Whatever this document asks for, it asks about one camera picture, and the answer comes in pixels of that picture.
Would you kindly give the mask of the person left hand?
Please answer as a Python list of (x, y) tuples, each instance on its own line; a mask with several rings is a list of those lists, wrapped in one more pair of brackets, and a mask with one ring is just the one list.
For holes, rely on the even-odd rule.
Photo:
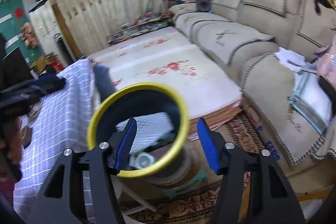
[(2, 128), (1, 149), (7, 148), (7, 158), (12, 164), (19, 164), (22, 159), (21, 119), (17, 117)]

